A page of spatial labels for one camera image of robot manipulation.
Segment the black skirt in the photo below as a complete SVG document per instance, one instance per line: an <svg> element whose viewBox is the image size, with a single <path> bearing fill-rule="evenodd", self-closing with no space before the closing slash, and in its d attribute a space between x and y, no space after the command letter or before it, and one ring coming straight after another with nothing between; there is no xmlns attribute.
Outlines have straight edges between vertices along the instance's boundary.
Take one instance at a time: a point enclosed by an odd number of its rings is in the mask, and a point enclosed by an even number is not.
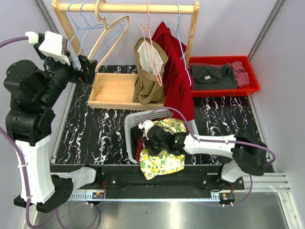
<svg viewBox="0 0 305 229"><path fill-rule="evenodd" d="M132 148L132 155L135 156L136 149L138 145L138 141L142 136L142 130L138 128L138 126L134 126L130 130L131 132L131 148Z"/></svg>

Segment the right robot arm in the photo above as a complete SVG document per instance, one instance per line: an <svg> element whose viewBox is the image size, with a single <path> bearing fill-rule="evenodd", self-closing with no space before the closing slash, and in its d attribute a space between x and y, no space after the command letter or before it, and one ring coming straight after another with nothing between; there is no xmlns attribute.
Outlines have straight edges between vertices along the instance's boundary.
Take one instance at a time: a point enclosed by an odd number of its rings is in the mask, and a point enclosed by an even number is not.
<svg viewBox="0 0 305 229"><path fill-rule="evenodd" d="M154 125L144 129L143 143L152 156L207 154L231 159L216 177L218 187L229 188L244 175L262 176L267 148L258 139L244 132L240 135L202 136L187 132L170 133Z"/></svg>

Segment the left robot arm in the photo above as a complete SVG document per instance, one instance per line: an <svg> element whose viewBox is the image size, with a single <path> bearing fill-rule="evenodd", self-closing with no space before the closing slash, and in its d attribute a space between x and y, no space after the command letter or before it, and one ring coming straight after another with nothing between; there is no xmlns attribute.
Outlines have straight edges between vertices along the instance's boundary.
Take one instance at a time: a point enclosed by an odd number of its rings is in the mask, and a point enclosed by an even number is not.
<svg viewBox="0 0 305 229"><path fill-rule="evenodd" d="M74 190L85 185L97 189L103 183L103 177L91 167L60 175L50 171L52 108L68 83L91 84L95 75L97 61L83 55L78 58L80 69L51 57L45 59L44 70L30 60L15 62L7 69L4 87L11 94L11 102L6 128L18 146L21 162L22 191L14 199L16 206L34 204L39 212L49 213L67 202Z"/></svg>

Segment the lemon print skirt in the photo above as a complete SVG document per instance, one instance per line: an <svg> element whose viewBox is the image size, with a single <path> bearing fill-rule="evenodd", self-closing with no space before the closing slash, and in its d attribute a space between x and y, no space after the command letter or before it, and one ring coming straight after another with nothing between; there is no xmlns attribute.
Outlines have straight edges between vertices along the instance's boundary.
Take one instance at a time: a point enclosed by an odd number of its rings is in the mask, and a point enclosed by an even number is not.
<svg viewBox="0 0 305 229"><path fill-rule="evenodd" d="M170 118L167 119L167 127L170 127L172 134L178 132L188 132L184 121ZM147 180L151 180L156 176L172 174L184 169L185 156L175 156L173 154L162 151L158 156L149 155L145 146L140 154L140 169Z"/></svg>

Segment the red polka dot skirt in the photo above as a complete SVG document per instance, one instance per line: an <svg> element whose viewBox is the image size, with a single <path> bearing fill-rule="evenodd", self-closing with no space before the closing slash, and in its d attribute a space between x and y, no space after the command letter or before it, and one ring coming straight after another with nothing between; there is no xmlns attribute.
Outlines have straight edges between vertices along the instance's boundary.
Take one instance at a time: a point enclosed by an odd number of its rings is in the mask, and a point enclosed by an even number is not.
<svg viewBox="0 0 305 229"><path fill-rule="evenodd" d="M170 119L170 117L155 118L155 119L153 119L153 122L156 126L159 126L166 132L169 132L172 134L173 132L170 130L170 127L166 126L167 119ZM143 138L143 135L140 137L140 139L138 141L136 154L135 154L135 156L133 156L134 159L136 159L137 163L140 162L140 154L141 154L141 151L144 149L144 144L142 143L142 141L143 141L142 138Z"/></svg>

